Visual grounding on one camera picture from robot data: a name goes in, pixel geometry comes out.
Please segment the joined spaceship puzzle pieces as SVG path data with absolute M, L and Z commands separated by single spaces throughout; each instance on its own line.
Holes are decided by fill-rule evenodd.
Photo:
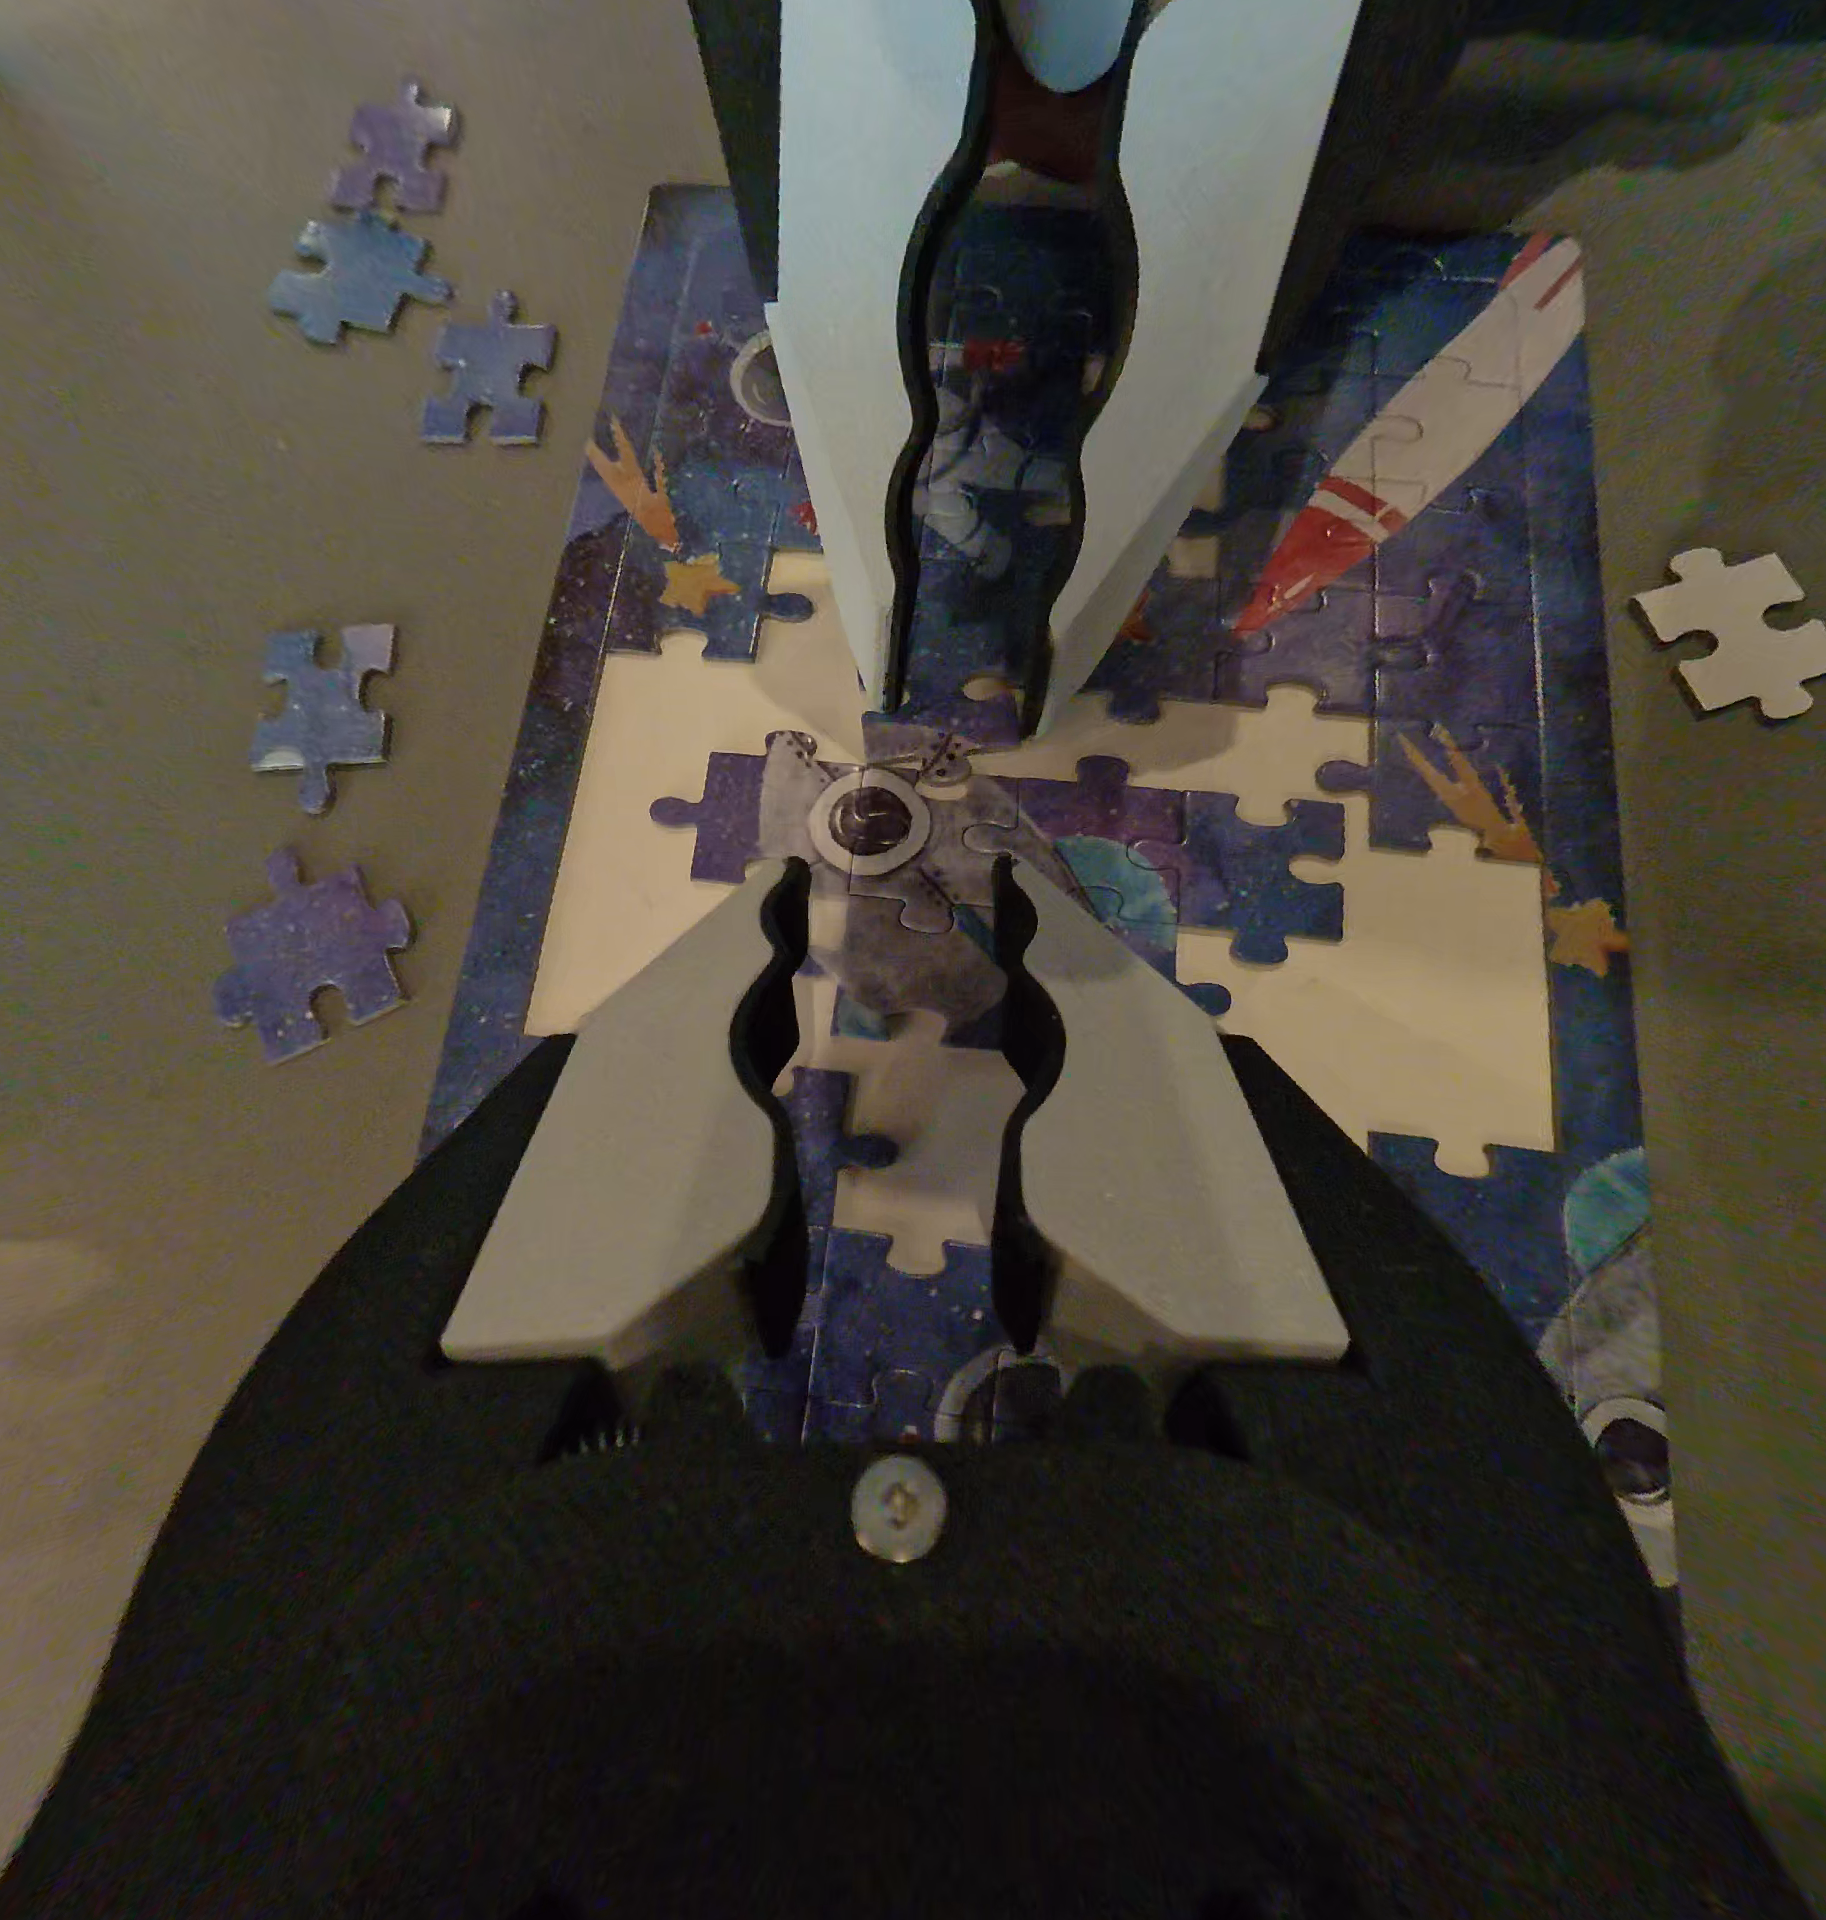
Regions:
M 933 725 L 868 724 L 867 760 L 879 754 L 885 729 Z M 951 907 L 941 921 L 910 923 L 899 900 L 826 891 L 817 865 L 764 853 L 769 744 L 795 733 L 770 733 L 758 754 L 710 755 L 699 798 L 656 798 L 648 814 L 661 828 L 693 833 L 697 882 L 741 882 L 754 861 L 791 856 L 812 870 L 817 896 L 845 900 L 843 928 L 821 962 L 836 980 L 839 1034 L 882 1038 L 890 1023 L 923 1015 L 942 1023 L 951 1044 L 994 1044 L 1006 995 L 995 870 L 1006 861 L 1059 886 L 1169 980 L 1182 929 L 1225 938 L 1235 962 L 1259 965 L 1284 964 L 1289 940 L 1337 943 L 1342 935 L 1341 883 L 1297 874 L 1300 861 L 1342 856 L 1339 803 L 1294 800 L 1282 823 L 1256 825 L 1233 795 L 1137 784 L 1117 755 L 1084 755 L 1064 776 L 1002 774 L 961 735 L 978 772 L 1004 789 L 1010 823 L 971 832 L 971 843 L 991 856 L 988 896 Z M 818 755 L 842 762 L 821 744 Z

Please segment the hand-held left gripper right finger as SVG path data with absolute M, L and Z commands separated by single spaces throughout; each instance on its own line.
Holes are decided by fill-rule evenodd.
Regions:
M 1073 1366 L 1337 1363 L 1349 1334 L 1217 1023 L 1026 863 L 995 863 L 994 1300 Z

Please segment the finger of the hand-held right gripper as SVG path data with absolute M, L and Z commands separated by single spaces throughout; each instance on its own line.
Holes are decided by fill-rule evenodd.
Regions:
M 885 708 L 899 595 L 890 505 L 915 432 L 900 295 L 915 228 L 966 130 L 971 3 L 785 3 L 777 292 L 765 315 L 833 606 Z
M 1071 568 L 1028 669 L 1056 725 L 1256 402 L 1357 3 L 1148 4 L 1101 145 L 1120 344 L 1071 468 Z

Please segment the light blue jigsaw puzzle piece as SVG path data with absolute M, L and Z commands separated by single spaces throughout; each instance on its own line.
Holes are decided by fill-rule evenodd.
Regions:
M 408 301 L 440 307 L 454 295 L 424 268 L 429 243 L 371 209 L 307 222 L 292 253 L 305 269 L 272 279 L 268 310 L 314 347 L 338 347 L 349 331 L 389 334 Z

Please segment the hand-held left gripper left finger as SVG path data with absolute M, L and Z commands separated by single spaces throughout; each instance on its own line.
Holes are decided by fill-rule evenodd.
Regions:
M 764 861 L 594 1008 L 442 1334 L 453 1363 L 786 1356 L 812 1231 L 777 1080 L 812 870 Z

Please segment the space jigsaw puzzle board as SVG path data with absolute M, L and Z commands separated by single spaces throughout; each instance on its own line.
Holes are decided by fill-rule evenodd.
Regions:
M 941 265 L 934 601 L 903 725 L 1002 774 L 1117 755 L 1256 825 L 1339 803 L 1337 943 L 1177 980 L 1255 1035 L 1474 1263 L 1676 1597 L 1668 1413 L 1631 1030 L 1576 243 L 1360 243 L 1060 725 L 1015 742 L 1004 590 L 1064 500 L 1047 428 L 1101 313 L 1076 210 L 978 205 Z M 421 1150 L 741 882 L 691 877 L 710 755 L 801 730 L 865 762 L 761 301 L 722 187 L 653 190 L 495 828 Z M 836 1028 L 797 985 L 785 1085 L 818 1275 L 756 1362 L 770 1435 L 1007 1438 L 1064 1367 L 997 1331 L 1015 1081 L 934 1017 Z

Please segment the spaceship porthole puzzle piece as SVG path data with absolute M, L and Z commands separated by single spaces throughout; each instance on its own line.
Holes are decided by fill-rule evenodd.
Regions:
M 991 856 L 971 832 L 1010 823 L 1004 789 L 983 776 L 971 744 L 933 729 L 885 729 L 862 764 L 818 755 L 805 733 L 777 735 L 765 754 L 761 848 L 795 854 L 823 888 L 899 900 L 910 923 L 988 896 Z

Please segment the purple jigsaw puzzle piece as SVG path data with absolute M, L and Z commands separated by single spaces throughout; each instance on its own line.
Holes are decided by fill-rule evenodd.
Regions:
M 447 173 L 431 163 L 438 149 L 459 144 L 460 112 L 431 104 L 421 85 L 405 83 L 386 104 L 359 104 L 349 115 L 349 149 L 353 158 L 338 167 L 326 201 L 338 210 L 379 207 L 381 191 L 392 194 L 403 212 L 438 212 L 447 205 Z
M 225 1027 L 251 1028 L 263 1063 L 281 1066 L 326 1041 L 314 1013 L 335 993 L 348 1023 L 364 1024 L 405 1003 L 396 955 L 415 926 L 396 898 L 372 900 L 359 866 L 307 880 L 298 853 L 281 846 L 265 863 L 268 900 L 230 919 L 230 968 L 212 1008 Z

